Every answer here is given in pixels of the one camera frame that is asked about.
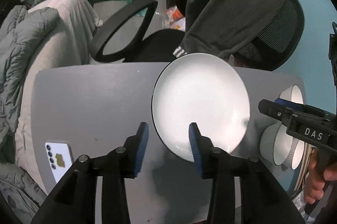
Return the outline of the person's right hand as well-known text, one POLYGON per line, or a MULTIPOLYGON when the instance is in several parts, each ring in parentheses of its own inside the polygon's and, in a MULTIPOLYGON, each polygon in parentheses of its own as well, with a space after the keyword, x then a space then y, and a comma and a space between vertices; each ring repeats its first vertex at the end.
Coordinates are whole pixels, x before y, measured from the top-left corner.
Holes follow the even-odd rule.
POLYGON ((328 166, 323 174, 319 174, 316 165, 318 163, 318 150, 314 149, 310 164, 308 166, 308 176, 304 187, 303 198, 306 203, 313 204, 324 195, 326 182, 336 181, 336 162, 328 166))

